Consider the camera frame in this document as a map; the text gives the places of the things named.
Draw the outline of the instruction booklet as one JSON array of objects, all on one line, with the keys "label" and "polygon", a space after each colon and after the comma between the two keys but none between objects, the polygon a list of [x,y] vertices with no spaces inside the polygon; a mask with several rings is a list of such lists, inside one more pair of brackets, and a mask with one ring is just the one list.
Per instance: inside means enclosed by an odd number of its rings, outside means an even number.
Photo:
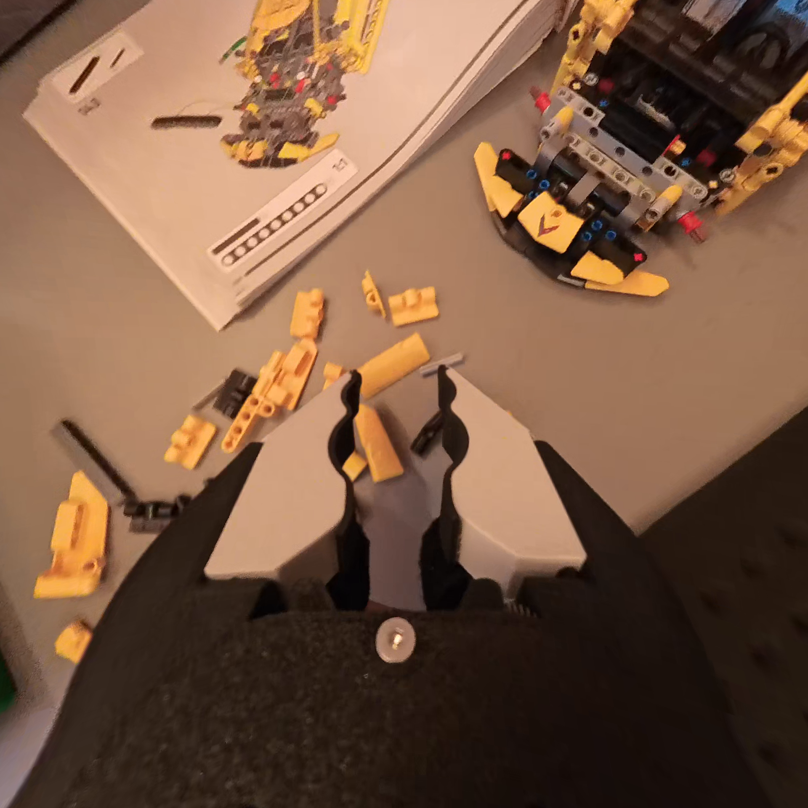
[{"label": "instruction booklet", "polygon": [[24,117],[221,330],[575,5],[148,2]]}]

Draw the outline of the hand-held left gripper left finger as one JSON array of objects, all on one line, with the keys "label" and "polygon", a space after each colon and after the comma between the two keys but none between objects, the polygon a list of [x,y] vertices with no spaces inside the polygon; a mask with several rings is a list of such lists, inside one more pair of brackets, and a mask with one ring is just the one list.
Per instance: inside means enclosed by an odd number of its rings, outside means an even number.
[{"label": "hand-held left gripper left finger", "polygon": [[270,433],[257,449],[205,565],[211,580],[317,580],[335,607],[369,602],[369,540],[344,464],[355,450],[361,376],[349,371]]}]

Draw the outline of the yellow brick car model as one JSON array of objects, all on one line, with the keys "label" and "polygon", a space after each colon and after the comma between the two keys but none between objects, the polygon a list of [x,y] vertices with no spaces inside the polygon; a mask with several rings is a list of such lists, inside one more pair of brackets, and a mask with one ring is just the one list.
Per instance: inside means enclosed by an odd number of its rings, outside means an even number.
[{"label": "yellow brick car model", "polygon": [[474,153],[496,230],[551,279],[656,298],[636,237],[701,242],[807,148],[806,2],[587,1],[544,92],[537,155]]}]

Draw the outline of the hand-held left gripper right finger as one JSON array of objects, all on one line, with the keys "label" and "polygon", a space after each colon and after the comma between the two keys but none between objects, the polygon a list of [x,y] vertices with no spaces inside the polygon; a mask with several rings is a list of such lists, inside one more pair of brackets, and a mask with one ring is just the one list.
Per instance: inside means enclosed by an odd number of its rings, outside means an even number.
[{"label": "hand-held left gripper right finger", "polygon": [[473,580],[511,601],[527,579],[579,572],[587,552],[530,430],[458,371],[437,382],[449,468],[420,551],[427,610],[456,608]]}]

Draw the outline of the pile of yellow brick pieces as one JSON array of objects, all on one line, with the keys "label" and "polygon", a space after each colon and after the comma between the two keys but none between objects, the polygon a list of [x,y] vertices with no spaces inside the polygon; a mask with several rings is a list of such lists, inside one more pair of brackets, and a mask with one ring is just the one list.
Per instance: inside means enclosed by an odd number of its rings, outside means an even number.
[{"label": "pile of yellow brick pieces", "polygon": [[[434,287],[410,288],[388,299],[390,320],[396,327],[439,316]],[[421,368],[430,354],[419,335],[414,334],[369,359],[360,368],[361,393],[371,398],[378,392]],[[255,417],[270,417],[273,407],[293,409],[292,396],[300,391],[292,383],[304,380],[301,364],[292,356],[275,353],[258,379],[258,392],[251,393],[239,410],[221,445],[223,452],[235,452]],[[68,599],[93,593],[100,582],[106,559],[109,504],[89,476],[76,471],[68,499],[60,503],[50,544],[52,565],[35,582],[36,599]]]}]

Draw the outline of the grey desk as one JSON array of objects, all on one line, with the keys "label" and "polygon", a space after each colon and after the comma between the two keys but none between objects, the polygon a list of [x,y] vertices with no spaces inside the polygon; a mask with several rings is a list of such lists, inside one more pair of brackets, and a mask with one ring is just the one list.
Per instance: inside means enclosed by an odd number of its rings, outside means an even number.
[{"label": "grey desk", "polygon": [[136,10],[82,2],[2,64],[2,648],[20,691],[2,719],[2,792],[39,753],[73,667],[53,643],[94,624],[148,546],[117,512],[106,580],[75,601],[32,596],[50,566],[56,509],[73,467],[50,431],[74,419],[137,493],[199,490],[166,464],[171,433],[232,368],[256,372],[289,344],[297,291],[322,288],[318,368],[362,364],[406,331],[365,308],[434,285],[430,353],[548,440],[638,531],[806,404],[806,160],[705,227],[651,237],[654,300],[575,292],[502,243],[482,202],[481,141],[529,156],[529,86],[552,80],[566,34],[542,47],[245,318],[216,332],[23,119],[39,80]]}]

